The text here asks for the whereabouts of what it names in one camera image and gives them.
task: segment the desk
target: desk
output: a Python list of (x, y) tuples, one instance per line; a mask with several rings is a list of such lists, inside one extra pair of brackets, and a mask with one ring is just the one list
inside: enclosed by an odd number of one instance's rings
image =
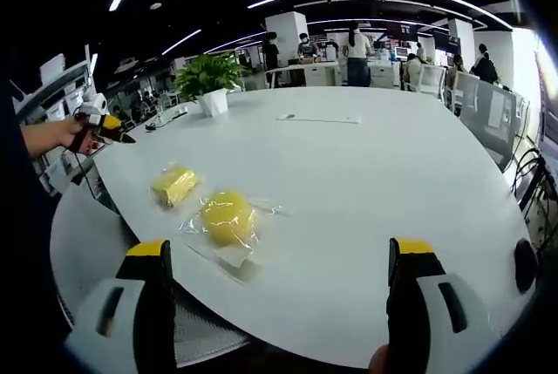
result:
[[(368, 67), (371, 72), (371, 87), (380, 87), (386, 89), (393, 89), (396, 83), (395, 80), (395, 71), (391, 64), (391, 62), (381, 62), (378, 60), (369, 60)], [(312, 63), (307, 65), (289, 65), (286, 67), (279, 67), (277, 69), (272, 69), (270, 71), (266, 71), (266, 73), (271, 73), (271, 88), (276, 87), (276, 77), (277, 73), (281, 71), (296, 71), (296, 70), (304, 70), (304, 74), (306, 76), (307, 86), (326, 86), (328, 81), (334, 81), (335, 85), (341, 86), (342, 76), (345, 76), (346, 79), (346, 58), (340, 58), (340, 61), (335, 62), (319, 62), (319, 63)], [(325, 76), (325, 73), (321, 72), (320, 70), (327, 69), (334, 69), (334, 73), (336, 75), (333, 78)]]
[[(108, 193), (142, 241), (171, 240), (176, 281), (238, 328), (284, 350), (364, 368), (388, 342), (388, 240), (430, 242), (448, 273), (473, 286), (498, 331), (513, 303), (514, 246), (528, 238), (517, 202), (492, 159), (429, 95), (367, 88), (288, 88), (235, 93), (229, 110), (190, 114), (113, 144), (95, 158)], [(346, 119), (361, 124), (284, 121)], [(161, 210), (148, 188), (171, 161), (207, 187), (231, 187), (282, 204), (261, 236), (265, 265), (233, 281), (180, 239), (199, 209)]]

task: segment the white shirt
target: white shirt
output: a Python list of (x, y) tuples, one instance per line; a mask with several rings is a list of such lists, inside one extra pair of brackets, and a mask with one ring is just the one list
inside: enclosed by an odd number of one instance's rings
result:
[(422, 47), (419, 47), (417, 49), (417, 57), (420, 58), (421, 60), (426, 60), (425, 58), (425, 49), (423, 49)]
[(355, 30), (355, 46), (349, 44), (349, 37), (344, 44), (349, 49), (349, 58), (366, 58), (367, 51), (372, 51), (370, 40), (360, 33), (360, 30)]
[(406, 74), (408, 75), (409, 78), (409, 84), (413, 88), (419, 86), (421, 68), (422, 68), (422, 64), (420, 63), (419, 58), (414, 58), (413, 60), (405, 64)]

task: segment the green leaves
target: green leaves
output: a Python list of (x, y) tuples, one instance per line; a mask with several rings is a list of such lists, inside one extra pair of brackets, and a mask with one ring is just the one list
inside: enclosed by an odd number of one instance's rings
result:
[(205, 93), (221, 88), (233, 89), (233, 84), (239, 85), (241, 71), (244, 68), (236, 63), (235, 56), (231, 54), (201, 54), (192, 64), (177, 71), (174, 87), (183, 101), (195, 102)]

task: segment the plastic bag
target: plastic bag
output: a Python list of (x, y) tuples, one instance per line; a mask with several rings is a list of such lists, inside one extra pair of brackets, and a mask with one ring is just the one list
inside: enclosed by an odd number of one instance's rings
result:
[(217, 190), (208, 198), (201, 198), (201, 210), (181, 225), (184, 242), (198, 254), (228, 269), (230, 275), (242, 278), (239, 271), (247, 261), (260, 263), (253, 258), (262, 220), (282, 209), (266, 207), (265, 202), (247, 201), (236, 191)]
[(151, 192), (163, 207), (175, 207), (199, 181), (193, 171), (175, 164), (163, 171), (153, 182)]

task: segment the potted plant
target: potted plant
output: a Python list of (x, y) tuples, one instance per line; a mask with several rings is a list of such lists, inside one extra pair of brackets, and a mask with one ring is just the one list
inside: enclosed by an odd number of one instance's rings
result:
[(244, 68), (235, 62), (235, 56), (202, 54), (190, 65), (178, 70), (174, 87), (184, 102), (200, 101), (208, 117), (228, 109), (227, 91), (240, 84), (239, 73)]

